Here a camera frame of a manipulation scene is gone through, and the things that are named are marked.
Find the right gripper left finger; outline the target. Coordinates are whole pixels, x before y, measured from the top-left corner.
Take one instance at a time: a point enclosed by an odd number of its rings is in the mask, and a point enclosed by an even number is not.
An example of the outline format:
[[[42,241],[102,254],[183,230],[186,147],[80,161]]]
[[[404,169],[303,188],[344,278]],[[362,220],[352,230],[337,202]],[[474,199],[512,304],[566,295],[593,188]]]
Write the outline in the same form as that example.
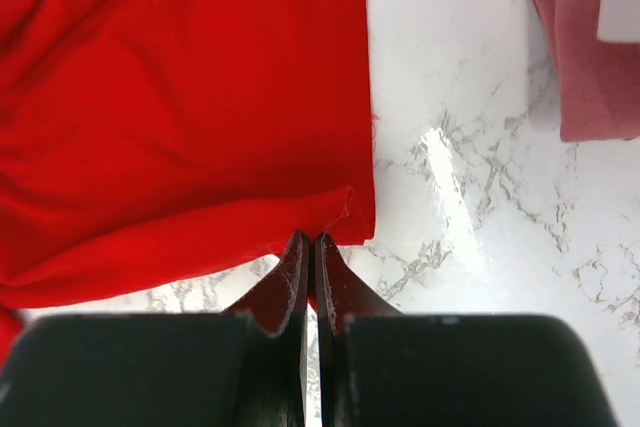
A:
[[[5,426],[301,426],[309,239],[220,313],[44,317],[1,373]]]

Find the red t shirt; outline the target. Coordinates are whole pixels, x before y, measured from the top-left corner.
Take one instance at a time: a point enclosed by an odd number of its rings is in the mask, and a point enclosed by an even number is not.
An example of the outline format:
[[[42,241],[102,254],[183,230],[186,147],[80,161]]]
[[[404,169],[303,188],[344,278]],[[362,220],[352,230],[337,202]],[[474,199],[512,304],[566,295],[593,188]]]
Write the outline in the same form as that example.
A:
[[[367,0],[1,0],[1,351],[20,312],[375,230]]]

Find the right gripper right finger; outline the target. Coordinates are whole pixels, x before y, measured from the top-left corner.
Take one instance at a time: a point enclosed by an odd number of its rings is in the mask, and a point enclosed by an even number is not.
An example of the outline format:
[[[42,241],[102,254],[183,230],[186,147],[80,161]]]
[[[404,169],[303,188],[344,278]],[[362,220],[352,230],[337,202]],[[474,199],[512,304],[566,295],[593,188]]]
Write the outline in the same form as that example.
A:
[[[613,426],[576,333],[549,316],[410,315],[314,245],[327,426]]]

